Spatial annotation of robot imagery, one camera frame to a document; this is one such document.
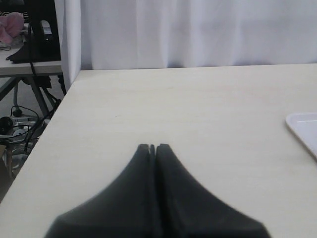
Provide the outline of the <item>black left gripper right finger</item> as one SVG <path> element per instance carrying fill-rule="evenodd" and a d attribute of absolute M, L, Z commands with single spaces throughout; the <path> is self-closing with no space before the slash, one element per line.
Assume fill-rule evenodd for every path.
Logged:
<path fill-rule="evenodd" d="M 165 238 L 268 238 L 259 221 L 205 189 L 168 144 L 156 151 L 156 187 Z"/>

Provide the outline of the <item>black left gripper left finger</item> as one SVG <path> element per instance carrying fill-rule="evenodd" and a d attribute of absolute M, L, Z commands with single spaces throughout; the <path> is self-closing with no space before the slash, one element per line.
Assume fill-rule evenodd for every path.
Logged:
<path fill-rule="evenodd" d="M 103 191 L 59 215 L 48 238 L 157 238 L 159 205 L 155 149 L 140 144 L 121 174 Z"/>

